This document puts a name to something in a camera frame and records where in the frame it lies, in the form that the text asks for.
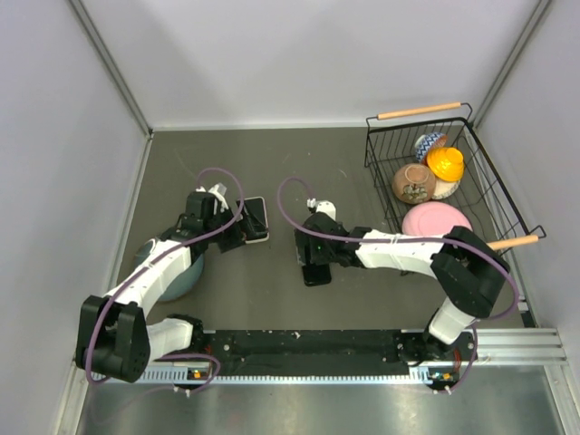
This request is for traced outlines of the black smartphone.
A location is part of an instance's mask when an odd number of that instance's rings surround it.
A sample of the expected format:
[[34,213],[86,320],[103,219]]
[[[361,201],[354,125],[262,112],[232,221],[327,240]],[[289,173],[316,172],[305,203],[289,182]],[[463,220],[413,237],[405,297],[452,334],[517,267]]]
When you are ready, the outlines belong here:
[[306,265],[302,267],[304,284],[309,287],[328,285],[332,282],[332,274],[328,265]]

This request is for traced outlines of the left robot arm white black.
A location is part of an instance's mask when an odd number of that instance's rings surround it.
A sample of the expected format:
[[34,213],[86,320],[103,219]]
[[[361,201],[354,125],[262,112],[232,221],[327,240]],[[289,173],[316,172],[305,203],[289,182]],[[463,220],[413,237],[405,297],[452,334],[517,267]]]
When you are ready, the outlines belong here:
[[263,198],[246,198],[231,208],[221,185],[191,192],[184,213],[147,242],[149,252],[133,272],[107,294],[91,295],[82,303],[76,366],[89,377],[135,382],[149,363],[170,353],[198,358],[206,346],[202,323],[172,314],[148,324],[150,310],[171,286],[191,277],[209,245],[226,253],[268,238]]

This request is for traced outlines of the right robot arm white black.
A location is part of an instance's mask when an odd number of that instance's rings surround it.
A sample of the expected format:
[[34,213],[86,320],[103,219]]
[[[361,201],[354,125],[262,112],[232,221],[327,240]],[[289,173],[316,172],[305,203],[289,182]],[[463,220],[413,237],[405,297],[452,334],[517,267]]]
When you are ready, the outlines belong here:
[[509,277],[509,265],[470,229],[455,226],[442,236],[388,234],[370,227],[348,231],[324,212],[295,226],[299,264],[317,272],[330,264],[389,268],[437,281],[446,297],[431,317],[412,360],[438,360],[451,353],[461,333],[487,319]]

